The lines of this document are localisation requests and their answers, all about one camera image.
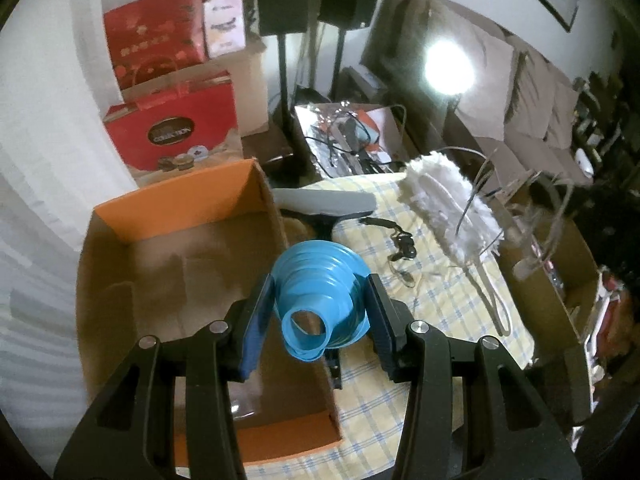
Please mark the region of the large brown cardboard box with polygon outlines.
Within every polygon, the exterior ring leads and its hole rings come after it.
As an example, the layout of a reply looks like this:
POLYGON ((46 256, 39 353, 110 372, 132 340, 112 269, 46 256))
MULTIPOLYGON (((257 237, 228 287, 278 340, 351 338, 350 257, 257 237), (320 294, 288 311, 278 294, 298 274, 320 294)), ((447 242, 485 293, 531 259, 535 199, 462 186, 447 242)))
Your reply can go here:
POLYGON ((212 58, 176 72, 122 90, 122 99, 132 101, 188 81, 201 82, 221 72, 231 78, 236 117, 241 136, 252 136, 269 129, 267 81, 262 69, 266 46, 255 34, 248 37, 244 50, 212 58))

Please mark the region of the grey squeegee with dark handle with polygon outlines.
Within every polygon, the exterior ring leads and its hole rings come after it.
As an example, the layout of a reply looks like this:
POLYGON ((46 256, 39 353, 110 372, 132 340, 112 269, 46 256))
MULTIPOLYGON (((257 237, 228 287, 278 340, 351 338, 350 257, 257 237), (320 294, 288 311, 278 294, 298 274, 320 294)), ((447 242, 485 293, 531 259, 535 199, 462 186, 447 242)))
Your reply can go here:
MULTIPOLYGON (((274 201, 281 214, 286 218, 298 220, 311 227, 316 234, 312 240, 326 240, 327 242, 333 242, 332 233, 337 223, 367 217, 376 209, 374 195, 365 192, 279 188, 274 192, 274 201)), ((368 278, 363 289, 364 306, 366 306, 368 278)), ((319 359, 323 359, 326 354, 330 355, 330 374, 334 381, 334 387, 337 389, 342 386, 338 350, 340 349, 326 350, 319 359)))

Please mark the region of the red collection gift box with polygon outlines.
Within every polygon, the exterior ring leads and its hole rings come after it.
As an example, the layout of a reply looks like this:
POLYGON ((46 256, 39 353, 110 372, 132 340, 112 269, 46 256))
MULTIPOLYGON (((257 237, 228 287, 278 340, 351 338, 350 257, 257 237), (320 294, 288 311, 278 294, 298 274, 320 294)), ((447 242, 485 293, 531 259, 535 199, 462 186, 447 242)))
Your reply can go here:
POLYGON ((221 72, 114 106, 103 123, 135 170, 159 170, 183 154, 199 160, 238 131, 231 77, 221 72))

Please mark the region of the white fluffy duster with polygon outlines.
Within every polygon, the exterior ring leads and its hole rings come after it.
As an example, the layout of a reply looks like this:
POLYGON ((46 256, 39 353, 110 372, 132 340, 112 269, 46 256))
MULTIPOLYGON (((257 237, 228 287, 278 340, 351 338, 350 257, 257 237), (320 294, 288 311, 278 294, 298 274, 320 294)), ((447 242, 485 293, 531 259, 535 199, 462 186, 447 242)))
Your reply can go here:
POLYGON ((502 241, 503 230, 478 196, 477 185, 447 156, 433 152, 408 162, 400 186, 409 206, 426 222, 445 255, 471 274, 498 334, 509 336, 510 309, 485 266, 502 241))

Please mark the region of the blue collapsible funnel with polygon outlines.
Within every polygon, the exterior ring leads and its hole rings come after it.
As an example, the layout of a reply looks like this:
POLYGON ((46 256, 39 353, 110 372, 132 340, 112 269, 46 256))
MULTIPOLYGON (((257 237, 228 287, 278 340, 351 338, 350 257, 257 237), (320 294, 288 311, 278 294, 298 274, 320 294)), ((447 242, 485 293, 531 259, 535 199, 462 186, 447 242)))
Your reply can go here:
POLYGON ((306 240, 274 264, 276 310, 288 353, 314 362, 326 350, 356 344, 370 330, 364 306, 367 263, 350 248, 306 240))

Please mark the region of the open brown cardboard box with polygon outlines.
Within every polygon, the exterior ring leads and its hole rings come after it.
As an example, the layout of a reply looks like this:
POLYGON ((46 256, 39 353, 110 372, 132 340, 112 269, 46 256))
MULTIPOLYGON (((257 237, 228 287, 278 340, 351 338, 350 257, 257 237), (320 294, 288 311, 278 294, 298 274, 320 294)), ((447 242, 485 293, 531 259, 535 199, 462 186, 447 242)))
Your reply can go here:
POLYGON ((601 274, 575 223, 534 204, 529 171, 493 203, 506 229, 498 263, 526 330, 542 395, 563 422, 592 412, 589 332, 598 316, 601 274))

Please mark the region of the white pink tissue pack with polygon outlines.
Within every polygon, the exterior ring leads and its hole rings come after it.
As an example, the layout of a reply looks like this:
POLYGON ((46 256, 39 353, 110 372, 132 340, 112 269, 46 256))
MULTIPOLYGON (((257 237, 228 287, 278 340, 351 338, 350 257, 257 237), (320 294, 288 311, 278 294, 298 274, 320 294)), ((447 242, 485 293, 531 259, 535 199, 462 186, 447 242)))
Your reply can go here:
POLYGON ((243 0, 206 0, 203 3, 204 36, 209 58, 245 49, 243 0))

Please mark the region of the bright lamp light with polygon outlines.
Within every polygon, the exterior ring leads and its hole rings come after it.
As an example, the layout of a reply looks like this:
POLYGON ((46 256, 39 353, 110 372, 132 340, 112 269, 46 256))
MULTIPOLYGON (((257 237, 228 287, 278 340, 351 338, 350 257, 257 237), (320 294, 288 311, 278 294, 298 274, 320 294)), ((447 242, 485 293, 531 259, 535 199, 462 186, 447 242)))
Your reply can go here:
POLYGON ((426 82, 444 96, 461 96, 474 87, 475 68, 455 41, 439 38, 428 46, 424 58, 426 82))

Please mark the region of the black speaker on stand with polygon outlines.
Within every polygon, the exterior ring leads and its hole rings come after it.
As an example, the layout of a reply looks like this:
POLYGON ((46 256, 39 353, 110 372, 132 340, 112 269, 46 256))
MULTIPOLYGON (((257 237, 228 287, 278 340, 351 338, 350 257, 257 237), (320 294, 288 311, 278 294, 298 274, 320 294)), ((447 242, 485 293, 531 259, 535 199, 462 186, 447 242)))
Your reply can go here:
POLYGON ((257 0, 258 28, 262 37, 275 36, 278 43, 281 126, 285 139, 291 145, 296 162, 302 162, 299 140, 293 127, 288 97, 288 61, 286 38, 303 34, 308 28, 308 0, 257 0))
POLYGON ((378 0, 321 0, 318 21, 337 28, 330 98, 336 100, 346 34, 370 26, 378 0))

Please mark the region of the brown sofa with cushions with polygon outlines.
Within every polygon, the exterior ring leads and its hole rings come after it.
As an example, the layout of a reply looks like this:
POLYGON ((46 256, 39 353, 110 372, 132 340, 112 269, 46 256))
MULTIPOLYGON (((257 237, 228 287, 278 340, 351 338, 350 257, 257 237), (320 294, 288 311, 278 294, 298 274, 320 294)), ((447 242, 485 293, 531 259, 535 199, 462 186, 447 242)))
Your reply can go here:
POLYGON ((513 32, 450 0, 382 0, 362 55, 407 111, 414 148, 444 150, 468 178, 487 174, 495 191, 529 171, 588 185, 572 145, 578 94, 568 77, 513 32), (474 87, 444 96, 424 76, 425 51, 439 38, 469 55, 474 87))

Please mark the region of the right black speaker on stand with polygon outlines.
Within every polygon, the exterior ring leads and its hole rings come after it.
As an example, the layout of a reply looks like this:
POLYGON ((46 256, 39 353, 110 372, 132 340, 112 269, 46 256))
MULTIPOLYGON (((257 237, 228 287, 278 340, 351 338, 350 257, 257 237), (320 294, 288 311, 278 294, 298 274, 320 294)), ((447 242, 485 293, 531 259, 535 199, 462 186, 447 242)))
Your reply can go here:
POLYGON ((346 34, 370 26, 378 0, 321 0, 318 21, 337 28, 330 98, 336 100, 346 34))

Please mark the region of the left black speaker on stand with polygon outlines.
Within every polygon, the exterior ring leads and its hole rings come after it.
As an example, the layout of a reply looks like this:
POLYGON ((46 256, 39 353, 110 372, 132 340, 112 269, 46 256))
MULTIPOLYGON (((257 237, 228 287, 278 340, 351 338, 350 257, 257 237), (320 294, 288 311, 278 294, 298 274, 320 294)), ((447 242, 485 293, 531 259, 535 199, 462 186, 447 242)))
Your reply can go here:
POLYGON ((291 145, 296 162, 302 162, 299 140, 293 127, 288 97, 288 61, 286 38, 303 34, 308 28, 308 0, 257 0, 258 28, 262 37, 275 36, 278 43, 281 126, 285 139, 291 145))

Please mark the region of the orange cardboard fruit box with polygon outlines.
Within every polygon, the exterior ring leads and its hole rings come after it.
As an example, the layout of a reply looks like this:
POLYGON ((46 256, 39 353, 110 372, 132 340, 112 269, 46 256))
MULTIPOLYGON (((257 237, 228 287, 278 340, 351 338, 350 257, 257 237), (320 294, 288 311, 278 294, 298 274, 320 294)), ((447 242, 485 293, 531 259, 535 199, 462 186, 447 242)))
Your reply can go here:
MULTIPOLYGON (((240 162, 140 188, 93 209, 76 287, 87 391, 95 396, 143 336, 195 334, 245 299, 285 251, 283 222, 257 162, 240 162)), ((271 321, 258 367, 230 388, 249 465, 324 452, 341 443, 321 362, 285 349, 271 321)))

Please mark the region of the red paper gift bag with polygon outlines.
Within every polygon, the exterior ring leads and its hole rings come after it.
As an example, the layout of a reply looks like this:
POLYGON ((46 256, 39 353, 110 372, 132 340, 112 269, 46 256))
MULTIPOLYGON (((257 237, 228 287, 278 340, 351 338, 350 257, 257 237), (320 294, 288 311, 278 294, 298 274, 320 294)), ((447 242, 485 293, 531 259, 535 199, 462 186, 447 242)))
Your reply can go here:
POLYGON ((136 0, 103 21, 122 90, 207 60, 203 0, 136 0))

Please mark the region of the small black strap gadget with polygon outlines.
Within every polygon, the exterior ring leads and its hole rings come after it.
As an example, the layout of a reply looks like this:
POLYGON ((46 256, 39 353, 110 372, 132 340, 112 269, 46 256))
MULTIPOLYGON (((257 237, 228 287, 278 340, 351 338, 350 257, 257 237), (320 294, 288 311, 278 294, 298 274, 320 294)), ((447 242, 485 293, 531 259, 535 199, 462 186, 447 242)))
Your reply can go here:
POLYGON ((397 222, 388 219, 363 217, 358 220, 358 223, 362 226, 375 226, 392 231, 390 239, 394 243, 395 252, 387 257, 390 270, 404 286, 409 288, 416 286, 416 279, 411 273, 397 266, 401 261, 415 259, 418 254, 412 234, 404 230, 397 222))

